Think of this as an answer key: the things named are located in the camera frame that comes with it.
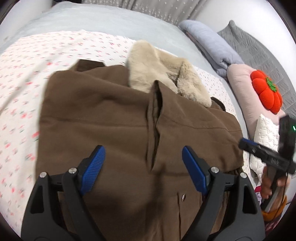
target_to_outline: finger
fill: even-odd
[[[264,174],[267,173],[267,166],[265,166],[265,167],[263,168],[263,173],[264,173]]]
[[[264,178],[262,179],[262,185],[271,187],[271,184],[272,184],[272,181],[270,180],[270,178],[268,176],[264,176]]]
[[[264,195],[264,196],[270,196],[272,194],[272,191],[269,187],[266,187],[266,186],[261,186],[261,196]]]
[[[261,197],[263,198],[263,199],[268,199],[269,198],[269,196],[267,195],[267,194],[262,194],[262,193],[260,193],[261,194]]]
[[[290,184],[290,178],[288,177],[281,177],[277,180],[277,185],[278,187],[284,187],[285,185],[286,186],[289,186]]]
[[[263,173],[262,176],[261,176],[261,180],[263,182],[263,180],[266,178],[266,173]]]

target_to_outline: gray curtain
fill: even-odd
[[[185,19],[196,19],[206,0],[84,0],[83,3],[121,7],[178,25]]]

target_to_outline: metal screw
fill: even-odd
[[[245,174],[244,172],[241,172],[240,176],[241,176],[242,178],[247,178],[247,177],[248,177],[247,174]]]
[[[46,175],[47,175],[47,173],[46,173],[46,172],[41,172],[41,173],[39,174],[39,176],[40,176],[41,178],[45,178],[45,177],[46,177]]]
[[[213,173],[218,173],[219,172],[219,168],[218,167],[211,167],[211,171]]]
[[[71,167],[68,172],[71,173],[71,174],[74,174],[74,173],[77,172],[77,168],[76,167]]]

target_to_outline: pink pillow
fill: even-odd
[[[283,110],[280,110],[275,115],[265,109],[252,85],[250,75],[253,71],[255,69],[245,64],[232,64],[226,71],[228,81],[242,109],[251,140],[254,138],[257,120],[260,114],[271,119],[276,125],[279,124],[279,119],[286,115]]]

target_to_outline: white quilted pillow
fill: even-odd
[[[257,142],[274,151],[277,151],[279,146],[279,126],[273,124],[270,119],[261,114],[257,122],[254,142]],[[261,177],[263,174],[264,166],[265,164],[261,161],[260,158],[251,155],[250,169],[252,169],[257,174],[260,183],[262,182]]]

